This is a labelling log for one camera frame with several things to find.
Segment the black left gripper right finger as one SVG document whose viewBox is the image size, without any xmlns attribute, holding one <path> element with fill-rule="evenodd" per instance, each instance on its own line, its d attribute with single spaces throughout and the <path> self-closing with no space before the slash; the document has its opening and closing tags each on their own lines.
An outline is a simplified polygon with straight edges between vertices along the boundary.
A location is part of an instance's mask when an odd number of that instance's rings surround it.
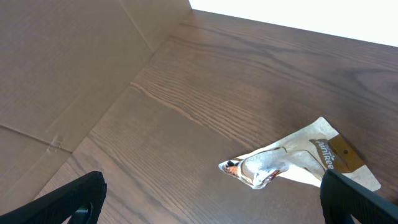
<svg viewBox="0 0 398 224">
<path fill-rule="evenodd" d="M 397 206 L 335 170 L 328 169 L 320 186 L 326 224 L 397 224 Z"/>
</svg>

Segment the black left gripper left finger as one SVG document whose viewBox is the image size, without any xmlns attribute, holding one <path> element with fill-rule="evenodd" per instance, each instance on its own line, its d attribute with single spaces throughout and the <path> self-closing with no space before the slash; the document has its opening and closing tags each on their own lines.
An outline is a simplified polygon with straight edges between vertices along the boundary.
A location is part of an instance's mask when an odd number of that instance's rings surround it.
<svg viewBox="0 0 398 224">
<path fill-rule="evenodd" d="M 103 174 L 92 171 L 1 215 L 1 223 L 97 223 L 106 191 Z"/>
</svg>

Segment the beige snack pouch upper left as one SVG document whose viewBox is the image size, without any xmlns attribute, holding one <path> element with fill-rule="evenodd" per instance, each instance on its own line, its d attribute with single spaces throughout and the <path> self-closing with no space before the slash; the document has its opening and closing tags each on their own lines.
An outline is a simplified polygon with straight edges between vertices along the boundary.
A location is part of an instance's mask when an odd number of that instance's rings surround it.
<svg viewBox="0 0 398 224">
<path fill-rule="evenodd" d="M 224 161 L 218 167 L 252 189 L 262 189 L 278 176 L 319 187 L 328 169 L 370 191 L 381 188 L 351 144 L 323 117 L 266 147 Z"/>
</svg>

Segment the brown cardboard panel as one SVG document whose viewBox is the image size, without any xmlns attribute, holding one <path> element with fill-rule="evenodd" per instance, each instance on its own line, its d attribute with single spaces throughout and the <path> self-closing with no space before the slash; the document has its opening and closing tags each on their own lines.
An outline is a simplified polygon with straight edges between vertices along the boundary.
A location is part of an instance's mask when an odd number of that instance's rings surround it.
<svg viewBox="0 0 398 224">
<path fill-rule="evenodd" d="M 190 10 L 1 0 L 1 213 L 36 198 Z"/>
</svg>

